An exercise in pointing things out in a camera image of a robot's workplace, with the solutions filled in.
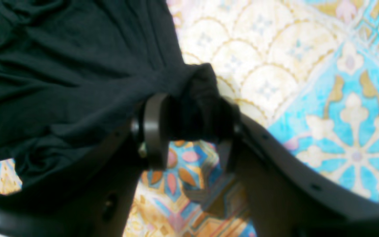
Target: black fabric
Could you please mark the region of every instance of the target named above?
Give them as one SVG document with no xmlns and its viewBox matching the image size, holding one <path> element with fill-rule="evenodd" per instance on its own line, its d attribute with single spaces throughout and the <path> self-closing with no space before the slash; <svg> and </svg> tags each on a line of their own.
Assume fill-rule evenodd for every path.
<svg viewBox="0 0 379 237">
<path fill-rule="evenodd" d="M 184 63 L 165 0 L 0 0 L 0 160 L 24 186 L 158 92 L 177 99 L 174 139 L 214 138 L 215 74 Z"/>
</svg>

